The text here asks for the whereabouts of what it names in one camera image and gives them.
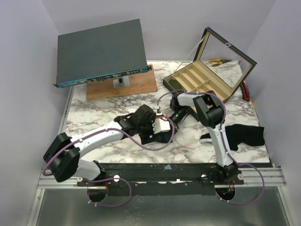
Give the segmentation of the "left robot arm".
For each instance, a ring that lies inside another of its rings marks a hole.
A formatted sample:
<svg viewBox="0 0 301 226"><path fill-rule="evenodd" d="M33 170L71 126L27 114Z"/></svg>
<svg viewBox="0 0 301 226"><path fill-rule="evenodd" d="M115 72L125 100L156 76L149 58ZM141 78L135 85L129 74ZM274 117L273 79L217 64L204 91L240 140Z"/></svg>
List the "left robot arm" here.
<svg viewBox="0 0 301 226"><path fill-rule="evenodd" d="M43 156L46 168L57 182L78 175L87 178L94 186L104 182L104 174L96 161L84 161L89 152L111 142L120 141L147 130L153 132L156 113L147 105L140 106L134 113L117 116L99 129L68 136L65 132L55 137Z"/></svg>

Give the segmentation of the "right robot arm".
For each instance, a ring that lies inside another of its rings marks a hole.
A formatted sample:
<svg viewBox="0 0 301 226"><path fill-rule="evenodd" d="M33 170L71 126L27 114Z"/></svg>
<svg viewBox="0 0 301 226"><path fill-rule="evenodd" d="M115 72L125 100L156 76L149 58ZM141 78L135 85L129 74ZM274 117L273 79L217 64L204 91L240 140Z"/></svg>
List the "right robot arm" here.
<svg viewBox="0 0 301 226"><path fill-rule="evenodd" d="M223 101L214 91L191 93L179 92L172 96L171 108L194 107L198 121L207 128L214 146L217 164L217 181L223 185L233 180L238 170L234 162L225 130L226 109Z"/></svg>

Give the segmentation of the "navy orange underwear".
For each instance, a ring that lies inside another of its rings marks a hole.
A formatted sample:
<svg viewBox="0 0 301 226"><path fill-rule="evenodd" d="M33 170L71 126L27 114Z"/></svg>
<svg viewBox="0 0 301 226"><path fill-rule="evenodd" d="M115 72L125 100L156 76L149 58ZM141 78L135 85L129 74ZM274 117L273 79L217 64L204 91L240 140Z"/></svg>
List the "navy orange underwear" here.
<svg viewBox="0 0 301 226"><path fill-rule="evenodd" d="M160 132L158 134L155 134L155 141L159 143L166 144L169 142L170 138L172 136L172 131L167 132Z"/></svg>

